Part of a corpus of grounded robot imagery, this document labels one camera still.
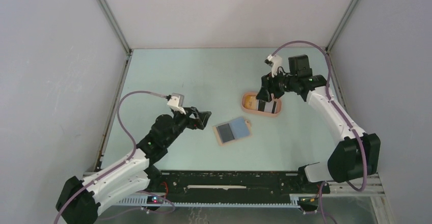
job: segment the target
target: light blue table surface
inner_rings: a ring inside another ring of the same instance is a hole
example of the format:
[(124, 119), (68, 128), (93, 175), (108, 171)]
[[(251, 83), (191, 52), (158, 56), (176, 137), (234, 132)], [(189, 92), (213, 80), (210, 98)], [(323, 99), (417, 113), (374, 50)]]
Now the light blue table surface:
[[(155, 164), (160, 170), (289, 171), (328, 159), (335, 142), (324, 120), (295, 93), (282, 97), (276, 118), (245, 113), (241, 98), (257, 92), (261, 76), (270, 72), (264, 63), (274, 48), (136, 49), (122, 96), (149, 90), (185, 96), (184, 107), (194, 106), (212, 115), (204, 130), (186, 129)], [(288, 72), (288, 57), (307, 54), (313, 73), (327, 76), (322, 54), (314, 48), (285, 48), (278, 53)], [(167, 101), (147, 94), (127, 98), (120, 110), (126, 128), (139, 142), (157, 116), (171, 114)], [(212, 126), (243, 116), (252, 124), (252, 136), (219, 146)], [(117, 119), (109, 136), (102, 168), (132, 149)]]

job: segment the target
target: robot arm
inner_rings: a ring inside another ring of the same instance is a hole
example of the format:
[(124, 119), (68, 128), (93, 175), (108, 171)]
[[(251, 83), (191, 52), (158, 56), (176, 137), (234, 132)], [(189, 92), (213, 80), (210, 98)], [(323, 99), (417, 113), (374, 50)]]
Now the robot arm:
[[(183, 99), (180, 94), (168, 96), (168, 106), (174, 115), (158, 116), (150, 132), (136, 145), (135, 151), (82, 180), (72, 177), (66, 181), (56, 204), (58, 211), (78, 190), (93, 182), (62, 213), (66, 223), (92, 224), (111, 205), (157, 181), (160, 172), (153, 165), (167, 154), (168, 147), (184, 129), (204, 129), (211, 115), (211, 112), (199, 112), (195, 107), (182, 107)], [(122, 162), (121, 167), (113, 170)], [(110, 173), (96, 181), (106, 172)]]
[(270, 55), (265, 63), (272, 67), (272, 71), (261, 78), (261, 89), (256, 98), (270, 102), (272, 95), (280, 98), (285, 92), (296, 92), (322, 115), (334, 139), (335, 150), (327, 162), (299, 168), (309, 182), (344, 182), (362, 177), (363, 162), (354, 131), (365, 149), (367, 175), (376, 173), (380, 139), (359, 127), (334, 99), (331, 90), (327, 94), (326, 79), (322, 75), (312, 75), (307, 55), (290, 57), (289, 73), (283, 70), (282, 58), (278, 55)]

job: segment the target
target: white wall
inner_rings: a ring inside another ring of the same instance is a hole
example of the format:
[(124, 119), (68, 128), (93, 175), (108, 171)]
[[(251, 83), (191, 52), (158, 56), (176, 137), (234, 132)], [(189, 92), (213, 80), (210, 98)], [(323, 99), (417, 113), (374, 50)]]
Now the white wall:
[(96, 0), (0, 0), (1, 223), (52, 223), (96, 159), (125, 53)]
[(349, 112), (382, 141), (397, 223), (430, 223), (432, 0), (361, 0), (332, 50)]
[(107, 0), (132, 48), (326, 46), (350, 0)]

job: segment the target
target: orange tray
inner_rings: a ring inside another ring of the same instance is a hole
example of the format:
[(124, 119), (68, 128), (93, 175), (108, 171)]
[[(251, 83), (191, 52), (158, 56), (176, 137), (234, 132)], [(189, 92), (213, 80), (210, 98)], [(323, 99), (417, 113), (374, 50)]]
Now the orange tray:
[(258, 93), (255, 92), (248, 92), (243, 95), (243, 98), (241, 99), (241, 109), (243, 109), (244, 112), (267, 117), (276, 117), (280, 114), (282, 111), (282, 101), (280, 99), (273, 99), (273, 101), (276, 102), (276, 113), (274, 114), (245, 108), (246, 96), (256, 96), (257, 94)]

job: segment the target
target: purple cable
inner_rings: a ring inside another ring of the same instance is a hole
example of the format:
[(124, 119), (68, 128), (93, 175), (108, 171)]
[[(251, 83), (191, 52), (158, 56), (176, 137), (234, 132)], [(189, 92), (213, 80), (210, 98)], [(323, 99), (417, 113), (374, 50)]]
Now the purple cable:
[(157, 94), (157, 93), (153, 93), (153, 92), (149, 92), (149, 91), (134, 91), (134, 92), (130, 92), (128, 94), (126, 94), (122, 99), (120, 99), (119, 102), (119, 106), (117, 108), (117, 120), (119, 121), (119, 124), (121, 126), (121, 128), (124, 130), (124, 132), (126, 132), (126, 134), (129, 136), (129, 138), (132, 140), (133, 143), (133, 149), (132, 149), (132, 153), (128, 156), (128, 158), (124, 161), (122, 161), (121, 163), (119, 163), (118, 165), (116, 165), (115, 167), (113, 167), (112, 169), (106, 171), (104, 174), (100, 175), (99, 177), (95, 178), (93, 181), (89, 182), (88, 184), (86, 184), (85, 186), (83, 186), (80, 190), (78, 190), (76, 193), (74, 193), (66, 202), (65, 204), (61, 207), (61, 209), (59, 210), (59, 212), (57, 213), (57, 216), (54, 220), (54, 224), (57, 224), (59, 222), (60, 216), (62, 216), (62, 213), (65, 211), (66, 207), (80, 194), (82, 193), (84, 190), (86, 190), (88, 187), (90, 187), (94, 181), (99, 181), (100, 179), (104, 178), (105, 176), (107, 176), (108, 174), (110, 174), (111, 172), (117, 170), (118, 168), (120, 168), (121, 166), (123, 166), (125, 164), (125, 162), (127, 160), (130, 160), (134, 155), (135, 155), (135, 151), (137, 150), (137, 142), (135, 141), (135, 139), (133, 138), (133, 136), (129, 133), (129, 131), (124, 127), (121, 119), (120, 119), (120, 106), (123, 103), (123, 101), (129, 97), (130, 95), (136, 94), (136, 93), (146, 93), (146, 94), (150, 94), (150, 95), (154, 95), (157, 97), (161, 97), (161, 98), (166, 98), (165, 95), (161, 95), (161, 94)]
[(329, 74), (327, 75), (327, 83), (326, 83), (326, 95), (327, 98), (331, 101), (331, 104), (333, 105), (333, 107), (338, 111), (338, 113), (340, 114), (340, 116), (342, 116), (343, 120), (345, 121), (345, 123), (348, 125), (349, 129), (353, 132), (354, 136), (357, 139), (357, 142), (359, 143), (359, 147), (360, 147), (360, 153), (362, 156), (362, 162), (363, 162), (363, 182), (362, 182), (362, 186), (360, 188), (356, 188), (352, 183), (350, 183), (349, 181), (347, 181), (347, 184), (349, 186), (351, 186), (355, 191), (358, 192), (362, 192), (365, 188), (366, 188), (366, 184), (367, 184), (367, 164), (366, 164), (366, 154), (365, 154), (365, 150), (364, 150), (364, 146), (362, 143), (362, 140), (360, 139), (359, 134), (357, 133), (357, 131), (355, 129), (353, 129), (353, 125), (351, 123), (351, 121), (348, 120), (348, 118), (345, 116), (345, 114), (342, 112), (342, 110), (339, 108), (339, 106), (336, 105), (336, 103), (331, 100), (331, 96), (330, 96), (330, 80), (332, 78), (332, 68), (331, 68), (331, 63), (330, 63), (330, 59), (328, 57), (328, 55), (326, 54), (326, 52), (324, 52), (324, 50), (322, 48), (320, 48), (318, 45), (312, 43), (312, 42), (308, 42), (308, 41), (292, 41), (292, 42), (287, 42), (285, 44), (283, 44), (282, 46), (280, 46), (278, 49), (276, 49), (276, 51), (274, 51), (272, 53), (272, 56), (276, 55), (277, 52), (279, 52), (282, 48), (291, 45), (291, 44), (295, 44), (295, 43), (304, 43), (304, 44), (308, 44), (313, 46), (314, 48), (318, 49), (322, 55), (324, 55), (324, 58), (326, 59), (326, 64), (327, 64), (327, 68), (329, 70)]
[[(353, 124), (351, 123), (351, 121), (348, 120), (348, 118), (345, 116), (345, 114), (344, 114), (343, 111), (339, 108), (339, 106), (337, 106), (337, 104), (335, 103), (335, 101), (331, 99), (331, 96), (330, 96), (330, 80), (331, 80), (331, 78), (332, 78), (332, 68), (331, 68), (332, 65), (331, 65), (331, 63), (330, 63), (330, 59), (329, 59), (328, 55), (327, 55), (326, 52), (324, 52), (324, 50), (323, 50), (322, 48), (320, 48), (318, 45), (316, 45), (316, 44), (314, 44), (314, 43), (312, 43), (312, 42), (308, 42), (308, 41), (300, 41), (300, 40), (298, 40), (298, 41), (292, 41), (292, 42), (287, 42), (287, 43), (283, 44), (283, 45), (280, 46), (278, 49), (276, 49), (276, 51), (274, 51), (274, 52), (272, 53), (272, 56), (276, 55), (276, 53), (279, 52), (282, 48), (284, 48), (284, 47), (286, 47), (286, 46), (288, 46), (288, 45), (291, 45), (291, 44), (295, 44), (295, 43), (304, 43), (304, 44), (308, 44), (308, 45), (310, 45), (310, 46), (315, 47), (316, 49), (318, 49), (318, 50), (322, 53), (322, 55), (324, 55), (324, 58), (326, 59), (327, 68), (328, 68), (328, 70), (329, 70), (329, 73), (328, 73), (328, 75), (327, 75), (327, 83), (326, 83), (326, 95), (327, 95), (327, 98), (328, 98), (329, 102), (333, 105), (333, 107), (335, 108), (335, 110), (338, 111), (338, 113), (339, 113), (340, 116), (343, 118), (343, 120), (345, 121), (345, 123), (348, 125), (349, 129), (353, 132), (354, 136), (355, 136), (356, 139), (357, 139), (357, 142), (359, 143), (360, 153), (361, 153), (361, 156), (362, 156), (362, 163), (363, 163), (363, 182), (362, 182), (362, 186), (361, 186), (360, 188), (356, 188), (356, 187), (355, 187), (352, 183), (350, 183), (349, 181), (347, 181), (347, 184), (348, 184), (349, 186), (351, 186), (355, 191), (362, 192), (362, 191), (364, 191), (364, 189), (366, 188), (366, 184), (367, 184), (367, 182), (366, 182), (366, 181), (367, 181), (367, 163), (366, 163), (366, 154), (365, 154), (364, 146), (363, 146), (362, 140), (360, 139), (359, 134), (357, 133), (357, 131), (356, 131), (355, 129), (353, 129)], [(322, 187), (324, 186), (325, 183), (326, 183), (326, 182), (322, 182), (322, 183), (321, 183), (321, 186), (320, 186), (320, 188), (319, 188), (319, 192), (318, 192), (318, 194), (319, 194), (319, 206), (320, 206), (320, 210), (321, 210), (321, 211), (318, 211), (318, 212), (321, 213), (322, 218), (323, 218), (323, 220), (324, 220), (324, 223), (327, 224), (326, 216), (330, 217), (330, 218), (334, 221), (334, 223), (337, 223), (336, 220), (335, 220), (331, 215), (329, 215), (329, 214), (327, 214), (327, 213), (325, 213), (325, 212), (323, 211), (323, 207), (322, 207)], [(314, 211), (312, 211), (312, 212), (305, 212), (305, 213), (306, 213), (306, 214), (315, 214)]]
[[(162, 199), (162, 200), (166, 201), (168, 204), (170, 204), (170, 205), (172, 206), (171, 210), (169, 210), (169, 211), (154, 211), (154, 210), (149, 210), (149, 209), (146, 209), (146, 208), (143, 207), (144, 210), (149, 211), (149, 212), (152, 212), (152, 213), (156, 213), (156, 214), (168, 214), (168, 213), (174, 212), (174, 210), (175, 210), (175, 206), (174, 206), (174, 204), (173, 204), (171, 201), (167, 200), (166, 198), (161, 197), (161, 196), (157, 196), (157, 195), (155, 195), (155, 194), (152, 194), (152, 193), (150, 193), (150, 192), (146, 192), (146, 191), (138, 191), (138, 192), (145, 193), (145, 194), (147, 194), (147, 195), (150, 195), (150, 196), (153, 196), (153, 197), (156, 197), (156, 198)], [(122, 211), (122, 212), (120, 212), (120, 213), (118, 213), (118, 214), (116, 214), (116, 215), (113, 215), (113, 216), (110, 216), (110, 217), (106, 217), (106, 218), (99, 218), (98, 220), (111, 220), (111, 219), (117, 218), (117, 217), (119, 217), (120, 215), (122, 215), (122, 214), (124, 214), (124, 213), (127, 213), (127, 212), (129, 212), (129, 211), (141, 210), (141, 209), (142, 209), (141, 207), (130, 208), (130, 209), (127, 209), (127, 210), (125, 210), (125, 211)]]
[(320, 211), (304, 211), (301, 207), (300, 210), (305, 214), (305, 215), (311, 215), (311, 214), (318, 214), (321, 213), (322, 219), (324, 220), (324, 223), (327, 224), (327, 220), (326, 220), (326, 216), (328, 218), (330, 218), (331, 220), (333, 220), (333, 222), (335, 224), (338, 224), (336, 219), (330, 215), (329, 213), (324, 212), (323, 207), (322, 207), (322, 188), (324, 187), (324, 185), (326, 184), (326, 182), (322, 182), (321, 186), (319, 187), (319, 191), (318, 191), (318, 206), (320, 208)]

